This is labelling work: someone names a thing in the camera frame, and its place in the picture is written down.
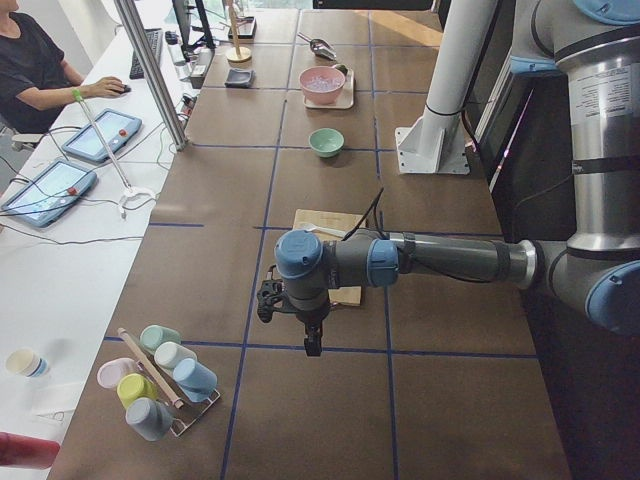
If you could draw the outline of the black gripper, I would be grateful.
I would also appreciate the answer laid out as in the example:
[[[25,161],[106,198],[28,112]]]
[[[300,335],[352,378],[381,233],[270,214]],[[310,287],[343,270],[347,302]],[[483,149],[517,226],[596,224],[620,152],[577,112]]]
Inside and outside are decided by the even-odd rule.
[[[296,318],[303,322],[306,337],[304,348],[308,357],[319,357],[322,353],[322,322],[329,315],[329,299],[326,298],[317,306],[301,309]]]

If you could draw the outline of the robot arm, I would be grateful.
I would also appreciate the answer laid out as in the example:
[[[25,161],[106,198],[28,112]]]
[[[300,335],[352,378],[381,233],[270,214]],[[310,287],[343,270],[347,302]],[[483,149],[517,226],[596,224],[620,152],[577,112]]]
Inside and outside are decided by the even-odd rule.
[[[568,78],[575,233],[565,242],[465,240],[352,229],[340,241],[293,230],[277,242],[257,313],[294,315],[322,351],[329,293],[405,273],[540,288],[619,335],[639,331],[639,5],[520,1],[511,70]]]

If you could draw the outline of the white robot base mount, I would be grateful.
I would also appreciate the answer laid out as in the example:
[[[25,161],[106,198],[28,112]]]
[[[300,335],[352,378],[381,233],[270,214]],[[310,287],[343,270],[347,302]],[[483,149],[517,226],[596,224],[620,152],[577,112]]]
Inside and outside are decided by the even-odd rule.
[[[470,172],[461,116],[496,0],[454,0],[422,116],[395,130],[399,172],[456,174]]]

